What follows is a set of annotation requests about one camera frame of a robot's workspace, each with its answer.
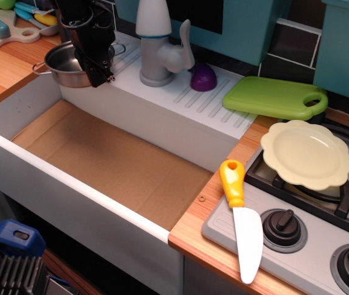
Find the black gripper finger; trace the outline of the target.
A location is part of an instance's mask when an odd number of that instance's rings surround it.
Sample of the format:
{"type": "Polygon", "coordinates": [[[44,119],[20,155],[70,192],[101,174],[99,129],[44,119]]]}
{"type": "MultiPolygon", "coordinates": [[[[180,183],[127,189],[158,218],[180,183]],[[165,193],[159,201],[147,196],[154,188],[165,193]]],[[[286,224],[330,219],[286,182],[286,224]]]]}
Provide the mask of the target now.
{"type": "Polygon", "coordinates": [[[107,65],[98,66],[90,61],[85,62],[84,71],[92,87],[97,88],[104,83],[111,83],[115,76],[107,65]]]}

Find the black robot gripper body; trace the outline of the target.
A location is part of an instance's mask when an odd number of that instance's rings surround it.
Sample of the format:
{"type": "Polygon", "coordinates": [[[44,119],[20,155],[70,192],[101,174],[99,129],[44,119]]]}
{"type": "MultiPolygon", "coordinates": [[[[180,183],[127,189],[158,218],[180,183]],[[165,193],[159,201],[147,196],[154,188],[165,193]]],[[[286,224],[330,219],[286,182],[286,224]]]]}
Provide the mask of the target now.
{"type": "Polygon", "coordinates": [[[101,1],[56,1],[55,5],[82,58],[109,73],[114,56],[109,48],[116,38],[112,11],[101,1]]]}

